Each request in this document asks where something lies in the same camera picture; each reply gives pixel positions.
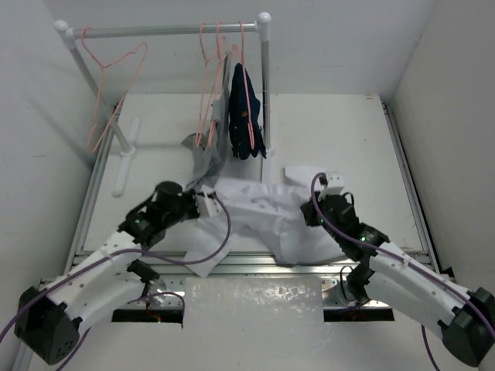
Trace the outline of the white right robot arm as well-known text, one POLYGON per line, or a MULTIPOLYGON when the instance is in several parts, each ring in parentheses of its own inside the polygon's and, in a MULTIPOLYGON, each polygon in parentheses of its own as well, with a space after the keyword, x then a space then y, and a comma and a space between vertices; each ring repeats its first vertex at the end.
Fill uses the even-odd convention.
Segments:
POLYGON ((461 287, 404 253, 359 220, 343 195, 314 194, 301 206, 306 225, 321 226, 356 263, 347 275, 358 301, 388 304, 428 328, 460 362, 477 367, 494 345, 494 296, 461 287))

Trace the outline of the white shirt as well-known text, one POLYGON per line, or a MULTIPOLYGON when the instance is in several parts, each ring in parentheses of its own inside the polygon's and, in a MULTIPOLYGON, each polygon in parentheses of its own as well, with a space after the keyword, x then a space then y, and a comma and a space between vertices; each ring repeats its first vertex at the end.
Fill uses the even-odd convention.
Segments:
POLYGON ((305 224, 300 206, 310 199, 312 178, 325 168, 285 167, 285 184, 220 178, 214 189, 227 211, 200 218, 185 256, 188 268, 207 277, 232 250, 260 244, 281 264, 324 264, 343 258, 338 243, 321 227, 305 224))

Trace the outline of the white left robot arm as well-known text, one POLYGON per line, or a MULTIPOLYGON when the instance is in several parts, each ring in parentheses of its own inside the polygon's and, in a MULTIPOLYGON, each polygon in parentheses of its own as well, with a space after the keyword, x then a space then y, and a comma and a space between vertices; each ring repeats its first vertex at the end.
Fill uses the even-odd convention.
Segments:
POLYGON ((45 363, 58 364, 84 331, 158 279, 139 259, 164 239, 167 229, 215 208, 209 194, 159 183, 83 262, 44 289, 30 287, 21 294, 15 335, 45 363))

